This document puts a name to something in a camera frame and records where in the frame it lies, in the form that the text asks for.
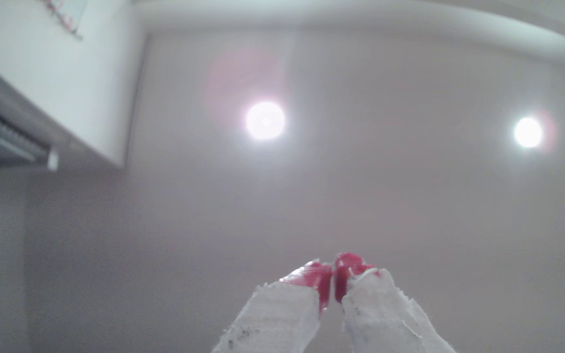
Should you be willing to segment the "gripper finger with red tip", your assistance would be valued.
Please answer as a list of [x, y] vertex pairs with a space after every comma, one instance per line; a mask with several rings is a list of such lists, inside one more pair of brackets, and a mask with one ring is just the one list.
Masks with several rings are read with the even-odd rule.
[[353, 253], [335, 260], [334, 296], [353, 352], [455, 352], [387, 269]]
[[304, 352], [328, 307], [332, 276], [330, 263], [314, 260], [256, 287], [212, 352]]

